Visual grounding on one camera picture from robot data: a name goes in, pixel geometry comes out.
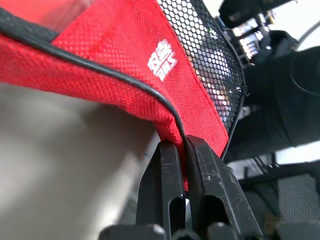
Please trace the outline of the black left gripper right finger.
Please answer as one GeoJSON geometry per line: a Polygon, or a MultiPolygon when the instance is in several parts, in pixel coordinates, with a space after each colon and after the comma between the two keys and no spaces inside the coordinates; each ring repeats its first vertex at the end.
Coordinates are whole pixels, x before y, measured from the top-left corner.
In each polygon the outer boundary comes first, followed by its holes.
{"type": "Polygon", "coordinates": [[[261,238],[262,231],[231,170],[202,138],[188,136],[186,149],[193,231],[201,238],[261,238]]]}

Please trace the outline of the red paddle case with mesh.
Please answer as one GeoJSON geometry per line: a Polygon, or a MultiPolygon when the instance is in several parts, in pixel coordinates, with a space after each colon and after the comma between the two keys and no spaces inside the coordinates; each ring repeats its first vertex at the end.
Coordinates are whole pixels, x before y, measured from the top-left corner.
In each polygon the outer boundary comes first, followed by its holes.
{"type": "Polygon", "coordinates": [[[244,75],[203,0],[0,0],[0,82],[114,105],[222,156],[244,75]]]}

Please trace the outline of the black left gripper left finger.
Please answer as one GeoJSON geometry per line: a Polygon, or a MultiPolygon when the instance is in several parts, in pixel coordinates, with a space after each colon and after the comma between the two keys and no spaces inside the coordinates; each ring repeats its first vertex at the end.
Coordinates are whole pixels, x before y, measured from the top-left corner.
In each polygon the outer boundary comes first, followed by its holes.
{"type": "Polygon", "coordinates": [[[141,178],[137,224],[160,225],[167,234],[185,228],[186,198],[176,146],[161,141],[141,178]]]}

